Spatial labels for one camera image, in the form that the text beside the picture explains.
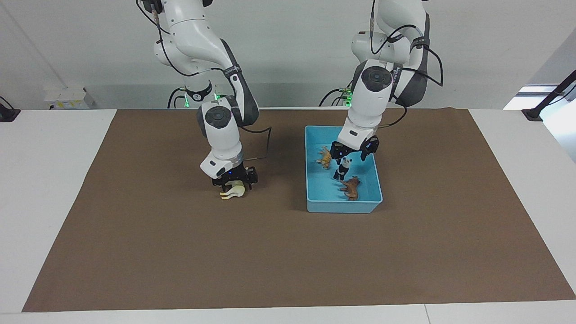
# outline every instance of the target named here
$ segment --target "black cable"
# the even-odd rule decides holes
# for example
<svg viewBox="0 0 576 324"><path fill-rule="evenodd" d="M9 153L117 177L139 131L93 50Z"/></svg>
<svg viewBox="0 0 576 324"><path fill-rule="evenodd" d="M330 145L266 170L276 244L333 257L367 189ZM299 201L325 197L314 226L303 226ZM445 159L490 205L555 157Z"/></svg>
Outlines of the black cable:
<svg viewBox="0 0 576 324"><path fill-rule="evenodd" d="M402 71L412 71L416 74L420 74L421 76L427 78L428 80L436 83L439 86L444 86L444 66L442 64L442 59L440 58L440 56L438 54L436 54L436 52L434 52L433 50L428 48L428 46L424 46L424 49L426 51L428 51L429 53L431 53L432 55L434 55L438 59L438 64L440 65L440 82L436 81L436 79L434 79L433 77L430 77L428 74L426 74L422 71L419 71L419 70L412 69L410 67L403 67Z"/></svg>
<svg viewBox="0 0 576 324"><path fill-rule="evenodd" d="M346 86L346 88L349 88L350 86L352 86L352 82L354 82L354 79L350 80L350 83L348 83L348 85ZM336 106L340 105L340 101L342 99L346 99L346 97L341 96L340 98L338 98L338 102L336 103Z"/></svg>
<svg viewBox="0 0 576 324"><path fill-rule="evenodd" d="M168 99L168 106L166 107L166 109L170 109L170 104L172 103L172 98L174 98L174 95L178 91L182 91L182 88L176 88L176 89L174 89L174 91L172 91L172 93L170 94L170 98Z"/></svg>
<svg viewBox="0 0 576 324"><path fill-rule="evenodd" d="M380 46L380 48L379 48L376 52L374 52L374 43L373 43L373 41L372 41L372 40L373 40L373 39L372 39L372 36L370 36L370 50L372 51L372 54L374 54L374 55L378 54L378 53L384 48L384 46L388 43L388 40L389 40L390 38L392 38L392 36L393 36L394 34L396 34L396 33L397 33L398 31L400 31L401 29L403 29L403 28L408 28L408 27L412 27L412 28L414 28L414 29L416 29L416 30L419 30L418 27L416 27L415 25L411 25L411 24L409 24L409 25L403 25L403 26L400 26L400 27L396 28L388 37L386 37L386 39L384 40L384 42L382 43L382 45Z"/></svg>
<svg viewBox="0 0 576 324"><path fill-rule="evenodd" d="M156 23L154 22L154 20L152 20L152 18L150 18L150 17L146 14L146 12L144 12L144 9L142 9L142 7L140 6L139 0L136 0L136 5L138 6L138 9L140 9L140 11L142 12L142 14L143 14L146 18L148 18L148 20L150 20L150 22L151 22L152 24L154 24L154 26L156 26ZM167 34L170 34L169 32L165 31L165 30L162 29L162 28L160 28L160 30L163 31L163 32L165 32L165 33L167 33Z"/></svg>
<svg viewBox="0 0 576 324"><path fill-rule="evenodd" d="M178 99L186 100L186 96L178 96L178 97L174 98L174 109L176 109L176 102L178 101Z"/></svg>
<svg viewBox="0 0 576 324"><path fill-rule="evenodd" d="M406 114L408 113L408 107L406 107L405 105L401 104L398 102L398 97L396 96L392 96L394 99L396 99L396 103L399 104L400 106L404 107L404 113L402 114L402 116L400 118L398 118L395 122L387 124L387 125L382 125L382 126L378 126L378 129L382 129L382 128L388 128L388 127L392 127L396 124L398 124L402 119L404 119L404 117L406 117Z"/></svg>
<svg viewBox="0 0 576 324"><path fill-rule="evenodd" d="M2 97L2 96L0 96L0 99L2 99L2 101L7 103L10 106L10 109L14 110L14 107L8 102L8 100L4 99L4 97Z"/></svg>
<svg viewBox="0 0 576 324"><path fill-rule="evenodd" d="M328 99L328 97L330 97L331 94L333 94L333 93L335 93L335 92L338 92L338 91L340 91L340 89L334 89L334 90L328 92L328 93L324 96L324 98L322 98L322 101L320 102L320 104L318 105L318 107L322 107L322 104L324 104L324 102L326 101L326 99Z"/></svg>
<svg viewBox="0 0 576 324"><path fill-rule="evenodd" d="M564 98L566 98L568 95L570 95L570 94L572 93L572 91L574 91L575 88L576 88L576 84L575 84L575 85L572 87L572 89L571 89L570 91L568 91L562 98L560 98L560 99L558 99L558 100L556 100L556 101L554 101L554 102L552 102L552 103L547 104L546 107L548 107L548 106L550 106L550 105L553 105L553 104L556 104L556 103L559 103L560 101L562 101L562 99L564 99Z"/></svg>
<svg viewBox="0 0 576 324"><path fill-rule="evenodd" d="M374 45L372 44L372 40L374 38L374 8L376 7L376 0L372 0L372 11L370 12L370 51L372 54L374 53Z"/></svg>
<svg viewBox="0 0 576 324"><path fill-rule="evenodd" d="M211 70L218 70L218 71L224 73L224 70L220 69L219 67L211 67L208 70L200 71L200 72L196 72L196 73L192 73L192 74L186 74L186 73L181 72L180 70L178 70L176 68L176 66L174 66L172 61L170 61L170 58L168 57L168 54L166 53L166 48L164 47L164 38L162 37L162 32L160 31L160 29L158 30L158 35L160 36L160 45L162 46L162 52L164 52L164 56L166 57L166 60L168 61L170 66L174 69L174 71L178 72L180 75L185 76L185 77L194 77L200 73L208 72Z"/></svg>
<svg viewBox="0 0 576 324"><path fill-rule="evenodd" d="M334 107L334 105L336 104L336 101L338 101L338 104L340 104L340 100L346 99L346 98L348 98L348 97L342 96L342 97L338 97L338 98L334 99L334 101L332 101L331 107Z"/></svg>
<svg viewBox="0 0 576 324"><path fill-rule="evenodd" d="M262 157L253 157L250 159L245 159L244 161L263 160L263 159L267 158L268 157L268 151L270 149L270 136L272 135L272 127L268 127L264 130L250 130L250 129L247 129L245 127L240 127L240 129L247 131L249 133L252 133L252 134L261 134L261 133L268 132L268 138L266 139L266 155L262 156Z"/></svg>

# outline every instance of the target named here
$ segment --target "blue plastic bin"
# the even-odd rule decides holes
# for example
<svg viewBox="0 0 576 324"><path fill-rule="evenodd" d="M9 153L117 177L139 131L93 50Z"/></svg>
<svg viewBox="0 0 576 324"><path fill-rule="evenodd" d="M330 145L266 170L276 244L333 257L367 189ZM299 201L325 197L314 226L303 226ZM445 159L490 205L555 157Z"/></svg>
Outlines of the blue plastic bin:
<svg viewBox="0 0 576 324"><path fill-rule="evenodd" d="M316 162L322 158L319 154L322 147L326 146L330 150L332 142L338 139L341 130L342 127L333 126L307 126L304 130L306 197L308 211L311 213L368 214L382 202L382 191L373 155L369 155L364 162L360 159L359 152L347 156L348 159L352 159L352 165L345 180L349 180L352 176L357 176L360 180L356 201L349 201L344 192L340 191L344 185L333 178L338 168L336 161L330 162L328 170Z"/></svg>

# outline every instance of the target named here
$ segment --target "white wall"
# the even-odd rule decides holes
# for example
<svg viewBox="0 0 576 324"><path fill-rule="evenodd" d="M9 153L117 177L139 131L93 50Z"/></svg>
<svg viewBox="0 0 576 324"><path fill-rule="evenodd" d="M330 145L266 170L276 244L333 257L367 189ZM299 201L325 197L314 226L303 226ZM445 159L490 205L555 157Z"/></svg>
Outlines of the white wall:
<svg viewBox="0 0 576 324"><path fill-rule="evenodd" d="M7 10L0 16L0 93L20 108L42 108L41 89L57 87L48 64L67 86L85 86L100 108L164 107L181 83L154 59L156 30L132 0L0 3ZM207 13L261 106L313 106L351 79L358 62L350 41L368 27L370 5L215 0ZM503 108L576 25L567 10L574 0L432 0L425 7L446 86L430 85L420 107ZM18 43L25 36L10 34L14 24L39 54Z"/></svg>
<svg viewBox="0 0 576 324"><path fill-rule="evenodd" d="M576 69L576 29L529 81L530 84L560 84Z"/></svg>
<svg viewBox="0 0 576 324"><path fill-rule="evenodd" d="M576 101L550 106L541 116L550 133L576 163Z"/></svg>

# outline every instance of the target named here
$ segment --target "toy panda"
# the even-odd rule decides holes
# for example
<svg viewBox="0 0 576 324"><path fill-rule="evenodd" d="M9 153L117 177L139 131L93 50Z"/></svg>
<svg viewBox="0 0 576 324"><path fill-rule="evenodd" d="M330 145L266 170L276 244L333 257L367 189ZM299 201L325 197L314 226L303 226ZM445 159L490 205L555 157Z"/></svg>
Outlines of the toy panda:
<svg viewBox="0 0 576 324"><path fill-rule="evenodd" d="M344 176L346 175L346 173L348 173L348 170L350 170L350 164L352 164L352 160L343 158L342 163L340 164L340 166L338 166L338 169L334 173L334 179L340 181L344 180Z"/></svg>

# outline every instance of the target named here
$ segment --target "brown toy dog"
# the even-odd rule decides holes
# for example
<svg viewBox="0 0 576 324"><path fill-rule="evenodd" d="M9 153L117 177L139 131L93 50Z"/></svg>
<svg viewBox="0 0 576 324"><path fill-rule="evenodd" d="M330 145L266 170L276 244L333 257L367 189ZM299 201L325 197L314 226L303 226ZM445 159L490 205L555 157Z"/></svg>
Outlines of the brown toy dog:
<svg viewBox="0 0 576 324"><path fill-rule="evenodd" d="M340 182L346 186L346 188L340 188L340 191L346 191L344 194L348 197L348 200L358 200L358 185L360 184L358 177L353 176L348 181L340 180Z"/></svg>

